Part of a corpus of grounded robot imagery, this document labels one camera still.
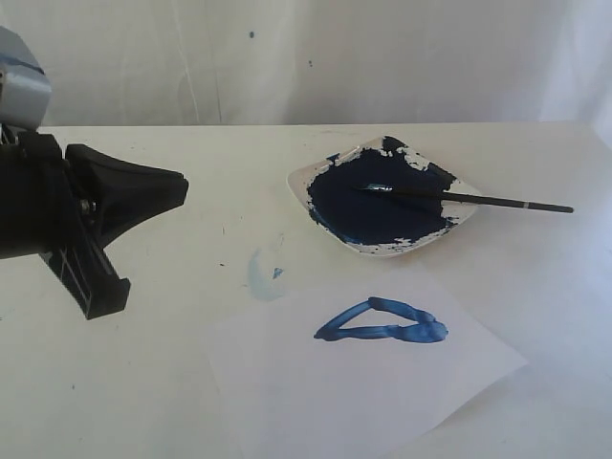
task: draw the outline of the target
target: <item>paint palette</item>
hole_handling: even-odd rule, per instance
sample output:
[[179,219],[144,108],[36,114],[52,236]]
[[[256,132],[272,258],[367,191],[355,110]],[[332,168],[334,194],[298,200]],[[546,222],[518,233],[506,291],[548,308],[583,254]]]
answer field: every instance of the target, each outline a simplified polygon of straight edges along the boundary
[[392,137],[375,139],[287,179],[311,218],[346,247],[374,256],[417,249],[465,222],[477,206],[359,190],[367,184],[481,193]]

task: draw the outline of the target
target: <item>white wall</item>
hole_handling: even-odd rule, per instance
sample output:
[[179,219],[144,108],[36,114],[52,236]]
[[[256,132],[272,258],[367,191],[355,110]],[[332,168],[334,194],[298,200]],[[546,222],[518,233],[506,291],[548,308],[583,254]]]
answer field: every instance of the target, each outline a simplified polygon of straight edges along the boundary
[[577,119],[612,142],[609,0],[0,0],[0,18],[52,80],[48,124]]

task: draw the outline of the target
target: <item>paintbrush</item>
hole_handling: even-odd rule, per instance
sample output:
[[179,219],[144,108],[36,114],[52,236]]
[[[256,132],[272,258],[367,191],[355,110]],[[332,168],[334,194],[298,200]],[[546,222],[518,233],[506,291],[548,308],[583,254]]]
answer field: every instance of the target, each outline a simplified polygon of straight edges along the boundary
[[532,203],[529,201],[515,201],[514,199],[492,198],[490,196],[476,196],[473,194],[450,193],[447,191],[432,191],[427,189],[411,188],[409,186],[366,184],[362,186],[355,186],[355,189],[372,193],[387,194],[389,196],[437,199],[440,201],[452,201],[455,203],[481,204],[486,206],[499,206],[503,208],[531,208],[533,210],[546,210],[549,212],[574,212],[573,208],[569,208],[567,206]]

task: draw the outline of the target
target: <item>white tabletop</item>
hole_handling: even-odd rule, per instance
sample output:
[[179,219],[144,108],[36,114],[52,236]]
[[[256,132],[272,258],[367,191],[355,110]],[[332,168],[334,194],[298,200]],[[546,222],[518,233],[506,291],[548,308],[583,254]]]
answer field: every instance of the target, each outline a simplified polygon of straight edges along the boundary
[[[573,123],[63,127],[184,172],[186,205],[108,249],[132,291],[86,321],[37,256],[0,261],[0,457],[239,458],[203,334],[257,301],[247,264],[283,238],[286,289],[421,260],[530,365],[391,457],[612,456],[612,154]],[[314,225],[289,172],[392,135],[483,193],[573,215],[481,208],[412,254],[360,257]]]

